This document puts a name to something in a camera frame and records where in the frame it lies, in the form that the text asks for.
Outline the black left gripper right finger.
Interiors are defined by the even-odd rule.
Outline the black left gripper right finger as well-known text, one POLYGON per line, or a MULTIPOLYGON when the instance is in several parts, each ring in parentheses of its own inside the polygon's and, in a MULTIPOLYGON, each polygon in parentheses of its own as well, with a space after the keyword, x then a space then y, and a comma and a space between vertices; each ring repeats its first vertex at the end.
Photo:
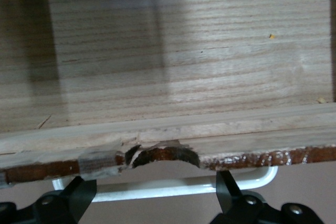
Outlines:
POLYGON ((216 196, 222 212, 211 224, 323 224, 308 206, 286 203, 277 210, 248 190, 240 190, 229 171, 216 174, 216 196))

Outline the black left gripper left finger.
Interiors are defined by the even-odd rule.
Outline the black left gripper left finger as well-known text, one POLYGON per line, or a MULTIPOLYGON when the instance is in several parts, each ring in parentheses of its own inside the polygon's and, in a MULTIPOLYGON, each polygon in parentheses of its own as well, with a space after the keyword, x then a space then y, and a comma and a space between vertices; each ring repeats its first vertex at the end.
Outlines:
POLYGON ((95 180, 78 176, 63 190, 47 192, 25 208, 0 202, 0 224, 79 224, 96 193, 95 180))

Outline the white metal drawer handle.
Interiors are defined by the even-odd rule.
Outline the white metal drawer handle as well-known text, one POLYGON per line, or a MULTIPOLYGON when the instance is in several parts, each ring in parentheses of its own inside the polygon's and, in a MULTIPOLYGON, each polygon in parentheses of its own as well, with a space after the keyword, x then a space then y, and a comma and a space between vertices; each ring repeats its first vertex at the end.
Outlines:
MULTIPOLYGON (((241 191, 268 185, 278 173, 277 166, 234 172, 233 178, 241 191)), ((216 176, 189 177, 145 182, 102 184, 97 186, 93 202, 112 202, 211 194, 216 192, 216 176)))

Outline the wooden drawer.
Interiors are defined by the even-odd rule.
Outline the wooden drawer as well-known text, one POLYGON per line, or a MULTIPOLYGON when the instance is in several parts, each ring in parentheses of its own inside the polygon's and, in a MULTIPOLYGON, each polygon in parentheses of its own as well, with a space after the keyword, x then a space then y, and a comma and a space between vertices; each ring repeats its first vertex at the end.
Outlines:
POLYGON ((174 160, 336 161, 336 0, 0 0, 0 188, 174 160))

